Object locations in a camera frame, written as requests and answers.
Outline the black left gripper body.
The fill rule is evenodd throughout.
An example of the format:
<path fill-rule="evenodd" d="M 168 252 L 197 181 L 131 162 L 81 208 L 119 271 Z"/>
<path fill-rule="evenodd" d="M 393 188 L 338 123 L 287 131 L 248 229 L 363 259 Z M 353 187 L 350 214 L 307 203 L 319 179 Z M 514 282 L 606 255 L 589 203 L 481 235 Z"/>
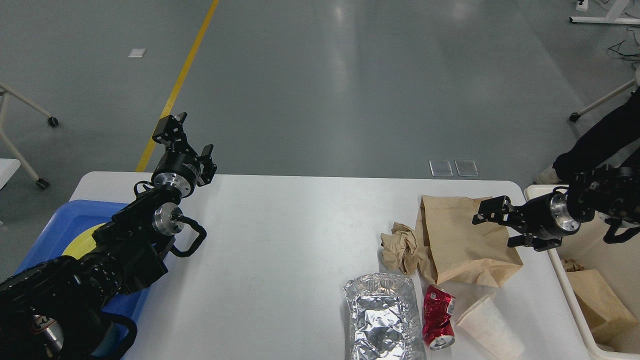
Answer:
<path fill-rule="evenodd" d="M 197 187 L 206 185 L 204 158 L 189 153 L 166 152 L 151 176 L 155 188 L 171 188 L 180 198 L 188 198 Z"/>

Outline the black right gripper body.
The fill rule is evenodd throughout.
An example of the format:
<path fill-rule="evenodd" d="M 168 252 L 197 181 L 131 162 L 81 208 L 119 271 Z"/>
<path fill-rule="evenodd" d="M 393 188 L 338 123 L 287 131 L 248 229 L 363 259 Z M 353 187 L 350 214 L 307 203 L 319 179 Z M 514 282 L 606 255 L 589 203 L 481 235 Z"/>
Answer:
<path fill-rule="evenodd" d="M 530 199 L 514 208 L 510 227 L 520 234 L 530 234 L 538 239 L 562 239 L 580 230 L 581 223 L 569 212 L 566 193 L 547 193 Z"/>

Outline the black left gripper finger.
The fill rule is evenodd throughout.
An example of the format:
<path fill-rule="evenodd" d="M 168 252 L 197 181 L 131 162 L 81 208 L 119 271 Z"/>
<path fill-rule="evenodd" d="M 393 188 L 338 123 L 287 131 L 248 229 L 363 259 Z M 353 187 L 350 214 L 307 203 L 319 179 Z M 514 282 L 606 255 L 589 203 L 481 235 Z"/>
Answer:
<path fill-rule="evenodd" d="M 198 154 L 188 143 L 184 130 L 187 112 L 180 112 L 177 115 L 169 114 L 158 120 L 157 125 L 151 135 L 151 140 L 156 144 L 165 146 L 167 152 L 196 157 Z"/>
<path fill-rule="evenodd" d="M 214 163 L 212 153 L 213 144 L 208 144 L 202 149 L 201 155 L 196 157 L 196 162 L 200 166 L 199 176 L 196 181 L 198 187 L 209 185 L 217 173 L 218 167 Z"/>

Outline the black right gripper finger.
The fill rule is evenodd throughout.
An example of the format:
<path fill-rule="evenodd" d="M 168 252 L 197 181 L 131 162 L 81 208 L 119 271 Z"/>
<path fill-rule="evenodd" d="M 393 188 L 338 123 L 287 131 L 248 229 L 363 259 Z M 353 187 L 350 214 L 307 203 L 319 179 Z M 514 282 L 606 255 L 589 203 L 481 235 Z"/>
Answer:
<path fill-rule="evenodd" d="M 495 223 L 510 228 L 524 228 L 526 225 L 519 207 L 512 205 L 511 199 L 506 195 L 480 201 L 478 211 L 473 215 L 471 223 L 473 225 Z"/>
<path fill-rule="evenodd" d="M 561 238 L 542 239 L 532 234 L 515 235 L 507 240 L 508 248 L 533 248 L 537 252 L 544 252 L 551 249 L 559 248 L 561 245 Z"/>

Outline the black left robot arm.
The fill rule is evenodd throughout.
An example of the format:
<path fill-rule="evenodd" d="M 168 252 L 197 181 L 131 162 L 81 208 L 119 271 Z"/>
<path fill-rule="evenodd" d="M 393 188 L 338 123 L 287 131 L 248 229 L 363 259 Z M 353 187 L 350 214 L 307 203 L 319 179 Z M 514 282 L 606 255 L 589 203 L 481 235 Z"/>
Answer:
<path fill-rule="evenodd" d="M 135 199 L 93 231 L 94 248 L 60 255 L 1 283 L 3 360 L 120 360 L 138 333 L 134 319 L 105 311 L 116 296 L 148 289 L 187 258 L 206 229 L 179 207 L 217 171 L 214 146 L 197 153 L 184 130 L 187 113 L 162 117 L 151 139 L 165 153 Z"/>

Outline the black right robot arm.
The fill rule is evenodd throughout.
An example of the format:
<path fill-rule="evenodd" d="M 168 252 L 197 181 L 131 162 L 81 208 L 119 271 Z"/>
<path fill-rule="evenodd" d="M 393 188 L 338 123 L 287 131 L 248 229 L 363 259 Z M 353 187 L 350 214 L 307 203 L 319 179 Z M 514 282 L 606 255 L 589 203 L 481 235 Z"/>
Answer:
<path fill-rule="evenodd" d="M 598 214 L 608 225 L 606 244 L 626 243 L 639 233 L 638 166 L 603 165 L 576 173 L 568 184 L 522 205 L 512 205 L 506 195 L 483 200 L 471 222 L 512 228 L 518 235 L 508 239 L 509 248 L 543 252 L 560 247 L 564 237 L 575 235 Z"/>

